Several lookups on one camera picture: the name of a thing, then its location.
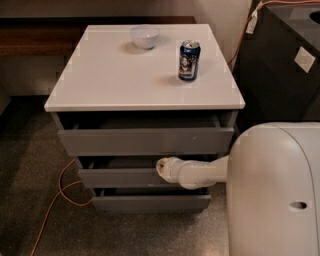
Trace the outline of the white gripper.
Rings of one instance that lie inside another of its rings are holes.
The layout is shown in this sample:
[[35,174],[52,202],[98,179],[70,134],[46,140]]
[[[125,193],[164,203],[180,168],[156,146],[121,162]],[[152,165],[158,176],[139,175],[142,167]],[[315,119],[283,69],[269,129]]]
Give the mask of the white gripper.
[[176,183],[178,181],[179,170],[183,163],[183,160],[176,157],[161,158],[156,164],[156,166],[159,167],[157,172],[159,176],[164,178],[167,182]]

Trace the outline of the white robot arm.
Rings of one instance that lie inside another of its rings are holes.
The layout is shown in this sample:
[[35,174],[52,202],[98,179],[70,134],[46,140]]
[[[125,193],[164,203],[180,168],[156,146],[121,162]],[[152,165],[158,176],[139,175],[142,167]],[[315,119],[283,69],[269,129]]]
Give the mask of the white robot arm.
[[226,184],[230,256],[320,256],[320,123],[253,126],[212,162],[160,159],[185,189]]

